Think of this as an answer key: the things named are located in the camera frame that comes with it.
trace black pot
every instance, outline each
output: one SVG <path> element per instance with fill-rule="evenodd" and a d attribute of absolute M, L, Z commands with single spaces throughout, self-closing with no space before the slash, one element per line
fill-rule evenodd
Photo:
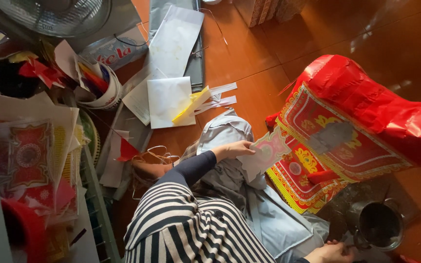
<path fill-rule="evenodd" d="M 384 202 L 354 203 L 346 213 L 347 226 L 354 236 L 355 246 L 362 250 L 374 247 L 380 251 L 397 248 L 403 239 L 404 223 L 389 198 Z"/>

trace woman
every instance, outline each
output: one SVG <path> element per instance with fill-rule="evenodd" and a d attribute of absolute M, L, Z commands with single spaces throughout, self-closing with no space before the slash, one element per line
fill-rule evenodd
<path fill-rule="evenodd" d="M 209 122 L 199 140 L 200 149 L 205 149 L 208 141 L 232 140 L 238 134 L 251 139 L 252 134 L 248 137 L 249 124 L 235 116 L 226 112 Z M 128 225 L 124 237 L 125 262 L 263 263 L 277 262 L 276 256 L 283 258 L 265 248 L 253 228 L 247 224 L 252 221 L 243 215 L 242 209 L 238 209 L 234 202 L 224 197 L 195 195 L 190 190 L 190 186 L 203 176 L 208 176 L 222 163 L 228 168 L 225 171 L 231 171 L 229 166 L 233 164 L 230 160 L 236 156 L 254 154 L 249 149 L 251 144 L 249 141 L 236 141 L 204 152 L 198 150 L 200 154 L 181 161 L 173 168 L 135 164 L 136 168 L 160 179 L 144 194 Z M 343 243 L 334 241 L 296 262 L 351 263 L 352 260 L 352 251 L 346 252 Z"/>

